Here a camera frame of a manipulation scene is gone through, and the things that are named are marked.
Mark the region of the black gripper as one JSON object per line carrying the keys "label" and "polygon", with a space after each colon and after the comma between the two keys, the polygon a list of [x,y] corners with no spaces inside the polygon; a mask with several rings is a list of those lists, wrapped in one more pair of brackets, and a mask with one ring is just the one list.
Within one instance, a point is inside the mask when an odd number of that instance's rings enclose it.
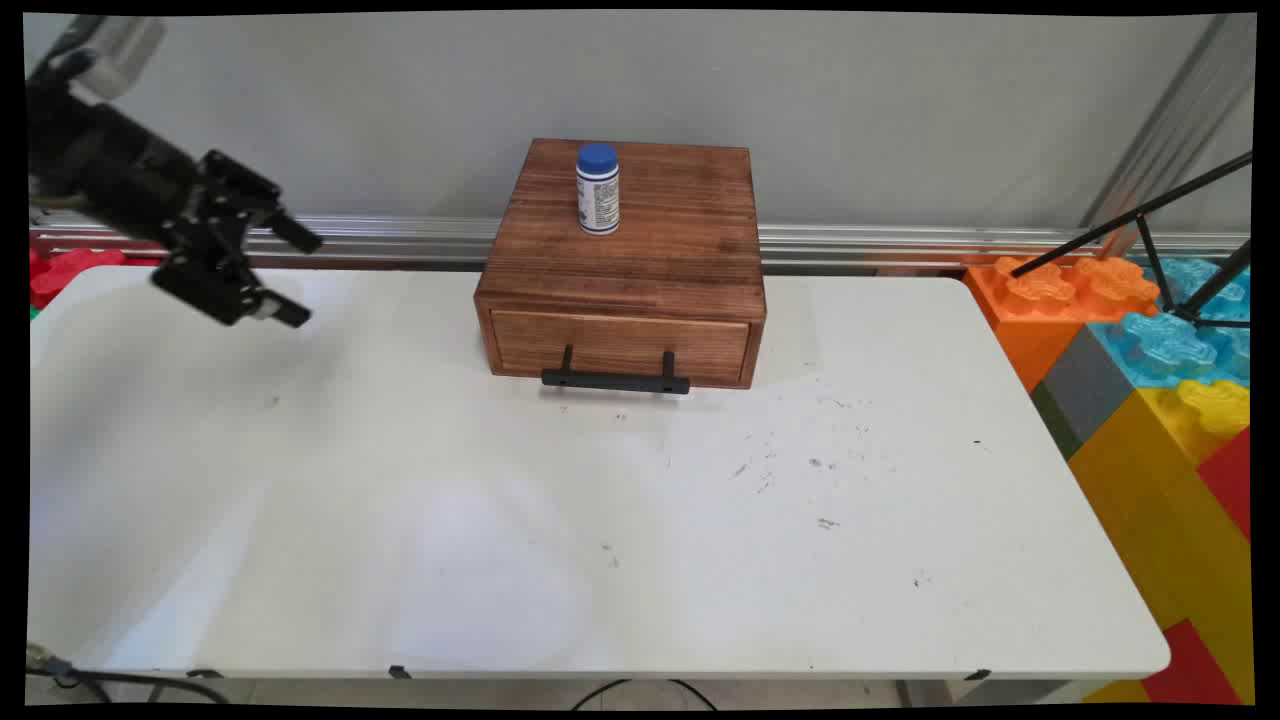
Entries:
{"label": "black gripper", "polygon": [[[312,311],[255,274],[244,241],[270,231],[302,254],[323,238],[282,201],[282,188],[218,150],[201,160],[105,102],[76,101],[70,142],[74,211],[129,237],[169,250],[151,273],[154,287],[223,325],[244,318],[292,328]],[[205,224],[204,211],[239,224]]]}

